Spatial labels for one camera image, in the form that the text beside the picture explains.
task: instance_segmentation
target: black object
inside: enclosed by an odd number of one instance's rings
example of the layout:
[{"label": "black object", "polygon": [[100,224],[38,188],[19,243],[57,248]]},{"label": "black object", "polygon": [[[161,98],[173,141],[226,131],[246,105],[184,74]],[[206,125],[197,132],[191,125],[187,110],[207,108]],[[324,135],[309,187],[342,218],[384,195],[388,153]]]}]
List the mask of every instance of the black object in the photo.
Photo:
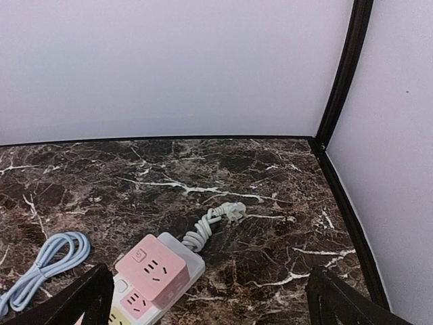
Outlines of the black object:
[{"label": "black object", "polygon": [[367,33],[373,0],[354,0],[346,41],[338,65],[336,78],[323,114],[316,140],[323,149],[327,148],[336,128]]},{"label": "black object", "polygon": [[340,178],[338,178],[326,151],[322,150],[319,144],[314,140],[311,140],[309,144],[313,154],[316,156],[323,174],[325,175],[329,187],[331,188],[332,194],[336,199],[344,224],[346,225],[350,239],[352,240],[353,246],[357,252],[359,264],[371,300],[380,307],[390,310],[373,253],[371,252],[367,239],[364,236],[364,231],[359,223],[357,215],[355,214],[355,211],[350,204],[350,200],[340,182]]},{"label": "black object", "polygon": [[324,267],[316,267],[306,286],[311,325],[411,325],[360,295]]},{"label": "black object", "polygon": [[23,142],[21,144],[3,144],[0,148],[35,146],[40,144],[79,144],[82,142],[104,142],[104,141],[137,141],[137,140],[202,140],[202,139],[296,139],[296,140],[311,140],[314,137],[310,135],[159,135],[153,137],[101,137],[97,139],[75,139],[75,140],[54,140],[43,142]]},{"label": "black object", "polygon": [[98,264],[62,292],[4,325],[107,325],[113,299],[113,275]]}]

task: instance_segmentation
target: brown marble countertop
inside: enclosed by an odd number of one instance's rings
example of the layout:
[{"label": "brown marble countertop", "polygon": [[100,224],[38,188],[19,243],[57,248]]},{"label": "brown marble countertop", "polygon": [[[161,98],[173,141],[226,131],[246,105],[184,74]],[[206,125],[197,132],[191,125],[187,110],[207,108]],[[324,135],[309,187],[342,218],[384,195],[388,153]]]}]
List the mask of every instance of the brown marble countertop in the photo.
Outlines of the brown marble countertop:
[{"label": "brown marble countertop", "polygon": [[308,274],[326,265],[367,295],[352,242],[304,140],[198,139],[0,148],[0,290],[47,237],[88,235],[86,262],[49,279],[33,305],[146,234],[181,239],[210,207],[241,201],[250,218],[213,225],[204,275],[161,324],[309,324]]}]

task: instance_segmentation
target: white plug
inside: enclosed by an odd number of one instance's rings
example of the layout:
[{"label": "white plug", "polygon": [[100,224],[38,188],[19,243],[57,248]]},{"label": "white plug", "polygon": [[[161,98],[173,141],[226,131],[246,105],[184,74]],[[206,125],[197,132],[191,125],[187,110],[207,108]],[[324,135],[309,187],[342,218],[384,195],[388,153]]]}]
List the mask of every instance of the white plug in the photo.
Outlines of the white plug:
[{"label": "white plug", "polygon": [[246,206],[242,202],[225,202],[220,207],[224,210],[224,214],[229,219],[229,222],[234,221],[239,224],[243,221],[242,218],[248,218],[248,215],[246,214]]}]

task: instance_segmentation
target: white power cord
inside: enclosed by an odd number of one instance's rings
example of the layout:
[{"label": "white power cord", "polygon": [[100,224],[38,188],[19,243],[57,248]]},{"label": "white power cord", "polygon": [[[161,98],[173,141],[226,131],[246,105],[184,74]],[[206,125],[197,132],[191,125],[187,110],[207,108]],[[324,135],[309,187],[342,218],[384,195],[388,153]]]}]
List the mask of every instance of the white power cord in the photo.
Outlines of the white power cord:
[{"label": "white power cord", "polygon": [[222,215],[226,215],[229,222],[234,221],[236,223],[242,222],[242,217],[248,217],[246,214],[246,206],[241,202],[226,202],[215,209],[210,208],[207,214],[194,225],[197,228],[197,232],[187,232],[182,239],[182,244],[193,252],[200,252],[209,237],[212,236],[210,225],[220,221]]},{"label": "white power cord", "polygon": [[[74,240],[78,241],[77,250],[75,250]],[[68,254],[59,261],[48,265],[66,244],[69,244]],[[90,249],[89,239],[80,232],[65,232],[48,238],[39,251],[33,266],[7,293],[0,296],[0,321],[9,311],[8,303],[13,310],[22,311],[30,303],[33,295],[44,281],[81,264],[89,256]]]}]

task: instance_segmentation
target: white wall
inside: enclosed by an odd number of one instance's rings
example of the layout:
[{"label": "white wall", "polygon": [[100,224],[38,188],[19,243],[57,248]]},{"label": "white wall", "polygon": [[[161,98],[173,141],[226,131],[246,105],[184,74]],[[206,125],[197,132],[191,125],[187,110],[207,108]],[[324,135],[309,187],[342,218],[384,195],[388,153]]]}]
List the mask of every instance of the white wall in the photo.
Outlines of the white wall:
[{"label": "white wall", "polygon": [[0,1],[0,144],[314,135],[352,1]]},{"label": "white wall", "polygon": [[433,321],[433,2],[375,1],[329,154],[395,313]]}]

